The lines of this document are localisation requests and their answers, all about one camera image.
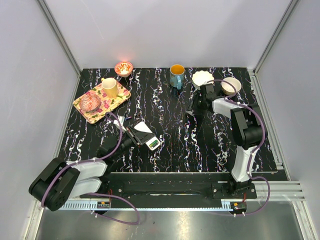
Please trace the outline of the white remote control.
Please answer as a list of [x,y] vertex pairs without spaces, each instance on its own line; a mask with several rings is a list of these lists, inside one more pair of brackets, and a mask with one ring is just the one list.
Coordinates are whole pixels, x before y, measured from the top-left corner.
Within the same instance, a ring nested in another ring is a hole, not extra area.
[[145,122],[141,121],[133,128],[141,145],[145,144],[151,151],[155,151],[161,145],[160,140]]

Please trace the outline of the white battery cover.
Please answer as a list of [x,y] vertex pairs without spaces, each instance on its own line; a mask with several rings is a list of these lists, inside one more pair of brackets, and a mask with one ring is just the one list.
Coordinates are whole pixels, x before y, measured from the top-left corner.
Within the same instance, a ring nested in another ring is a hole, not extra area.
[[191,115],[191,116],[194,116],[194,115],[195,115],[195,113],[194,113],[193,111],[187,111],[186,113],[189,114],[189,115]]

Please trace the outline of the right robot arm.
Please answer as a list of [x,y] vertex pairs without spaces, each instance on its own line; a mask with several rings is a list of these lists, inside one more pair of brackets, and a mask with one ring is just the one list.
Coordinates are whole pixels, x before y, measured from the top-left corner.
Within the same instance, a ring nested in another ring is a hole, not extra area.
[[251,184],[253,160],[268,135],[260,107],[218,96],[214,85],[209,82],[199,87],[186,112],[195,116],[207,111],[231,120],[232,137],[237,149],[227,192],[231,197],[239,198],[245,193],[245,187]]

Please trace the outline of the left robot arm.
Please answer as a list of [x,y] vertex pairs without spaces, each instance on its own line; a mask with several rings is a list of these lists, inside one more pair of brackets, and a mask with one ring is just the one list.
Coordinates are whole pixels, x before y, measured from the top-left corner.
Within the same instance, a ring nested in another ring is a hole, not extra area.
[[143,145],[154,151],[160,146],[160,140],[143,122],[128,126],[120,136],[108,136],[91,159],[64,161],[54,158],[31,183],[28,192],[52,212],[69,199],[88,193],[102,198],[109,189],[100,178],[113,170],[118,156]]

